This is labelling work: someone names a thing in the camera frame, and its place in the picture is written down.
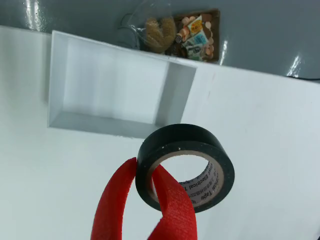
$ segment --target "clear plastic bag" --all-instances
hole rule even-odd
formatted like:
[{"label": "clear plastic bag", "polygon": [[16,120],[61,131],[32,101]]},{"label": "clear plastic bag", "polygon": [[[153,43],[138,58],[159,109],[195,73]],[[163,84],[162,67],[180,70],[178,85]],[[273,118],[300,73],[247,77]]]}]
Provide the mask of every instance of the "clear plastic bag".
[{"label": "clear plastic bag", "polygon": [[170,0],[144,0],[127,24],[152,52],[158,54],[172,45],[177,33]]}]

